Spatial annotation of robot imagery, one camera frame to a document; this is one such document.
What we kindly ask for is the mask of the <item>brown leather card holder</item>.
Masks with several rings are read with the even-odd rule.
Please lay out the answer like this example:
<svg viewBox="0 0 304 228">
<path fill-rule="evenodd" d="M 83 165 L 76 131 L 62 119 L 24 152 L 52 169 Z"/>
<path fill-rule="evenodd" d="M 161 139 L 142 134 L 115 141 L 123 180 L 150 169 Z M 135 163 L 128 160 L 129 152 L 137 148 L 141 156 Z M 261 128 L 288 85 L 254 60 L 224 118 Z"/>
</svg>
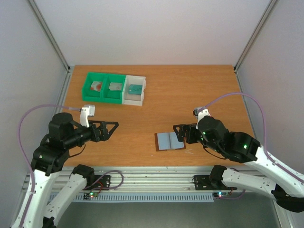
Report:
<svg viewBox="0 0 304 228">
<path fill-rule="evenodd" d="M 182 150 L 185 149 L 185 143 L 179 142 L 175 132 L 155 133 L 156 151 Z"/>
</svg>

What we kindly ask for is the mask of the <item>white card red circles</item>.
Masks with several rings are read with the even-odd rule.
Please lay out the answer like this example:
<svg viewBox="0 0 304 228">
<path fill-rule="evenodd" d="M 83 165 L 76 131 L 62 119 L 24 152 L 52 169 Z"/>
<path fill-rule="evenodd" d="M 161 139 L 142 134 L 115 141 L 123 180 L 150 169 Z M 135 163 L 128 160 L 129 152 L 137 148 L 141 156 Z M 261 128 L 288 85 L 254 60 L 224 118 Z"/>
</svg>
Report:
<svg viewBox="0 0 304 228">
<path fill-rule="evenodd" d="M 91 90 L 91 91 L 100 92 L 100 91 L 101 91 L 101 88 L 102 88 L 102 84 L 103 84 L 102 81 L 93 81 L 93 82 L 91 83 L 90 90 Z"/>
</svg>

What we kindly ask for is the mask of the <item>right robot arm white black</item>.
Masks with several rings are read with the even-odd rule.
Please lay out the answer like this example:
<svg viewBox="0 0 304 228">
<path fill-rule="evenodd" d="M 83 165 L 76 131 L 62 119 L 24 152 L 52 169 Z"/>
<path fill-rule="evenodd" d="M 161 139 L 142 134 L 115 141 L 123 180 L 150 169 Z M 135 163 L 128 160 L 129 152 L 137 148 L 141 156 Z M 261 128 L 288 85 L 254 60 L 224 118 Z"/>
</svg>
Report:
<svg viewBox="0 0 304 228">
<path fill-rule="evenodd" d="M 291 212 L 304 210 L 302 175 L 264 150 L 258 140 L 247 133 L 230 132 L 224 124 L 211 116 L 204 116 L 194 124 L 174 125 L 178 141 L 200 143 L 237 162 L 262 173 L 263 177 L 240 173 L 232 168 L 215 165 L 209 175 L 213 188 L 238 188 L 267 196 L 280 207 Z"/>
</svg>

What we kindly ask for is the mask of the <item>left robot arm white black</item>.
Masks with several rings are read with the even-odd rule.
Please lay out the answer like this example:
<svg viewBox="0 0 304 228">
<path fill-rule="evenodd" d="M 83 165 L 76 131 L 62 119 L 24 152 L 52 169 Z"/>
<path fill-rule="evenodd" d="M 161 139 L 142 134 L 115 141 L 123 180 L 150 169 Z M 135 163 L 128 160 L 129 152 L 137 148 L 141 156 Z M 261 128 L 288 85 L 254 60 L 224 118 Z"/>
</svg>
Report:
<svg viewBox="0 0 304 228">
<path fill-rule="evenodd" d="M 74 197 L 81 190 L 94 187 L 95 170 L 79 164 L 62 190 L 53 200 L 49 199 L 64 163 L 71 157 L 70 149 L 86 142 L 107 141 L 119 126 L 117 122 L 89 121 L 88 108 L 81 112 L 80 123 L 70 113 L 58 113 L 49 122 L 48 134 L 33 152 L 27 193 L 12 227 L 55 228 Z"/>
</svg>

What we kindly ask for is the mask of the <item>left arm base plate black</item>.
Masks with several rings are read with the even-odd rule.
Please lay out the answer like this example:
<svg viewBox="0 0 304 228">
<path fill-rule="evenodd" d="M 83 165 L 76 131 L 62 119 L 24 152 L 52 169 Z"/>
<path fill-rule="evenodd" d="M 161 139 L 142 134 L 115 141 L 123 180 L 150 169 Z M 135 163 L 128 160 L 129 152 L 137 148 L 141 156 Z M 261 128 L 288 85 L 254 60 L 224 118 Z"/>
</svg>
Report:
<svg viewBox="0 0 304 228">
<path fill-rule="evenodd" d="M 93 179 L 94 185 L 90 187 L 85 187 L 84 190 L 100 190 L 100 189 L 105 189 L 107 190 L 110 187 L 111 183 L 111 176 L 110 175 L 105 175 L 101 178 L 101 175 L 95 175 Z"/>
</svg>

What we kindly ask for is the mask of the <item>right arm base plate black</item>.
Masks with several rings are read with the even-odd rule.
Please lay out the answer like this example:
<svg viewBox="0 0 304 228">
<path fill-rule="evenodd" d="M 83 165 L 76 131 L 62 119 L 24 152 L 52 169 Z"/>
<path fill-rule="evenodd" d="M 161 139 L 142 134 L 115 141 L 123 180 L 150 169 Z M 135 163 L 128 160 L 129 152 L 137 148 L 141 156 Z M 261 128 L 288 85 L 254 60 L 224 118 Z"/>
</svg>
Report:
<svg viewBox="0 0 304 228">
<path fill-rule="evenodd" d="M 223 184 L 213 186 L 209 180 L 208 175 L 194 175 L 192 183 L 195 186 L 195 190 L 236 190 L 235 187 L 226 187 Z"/>
</svg>

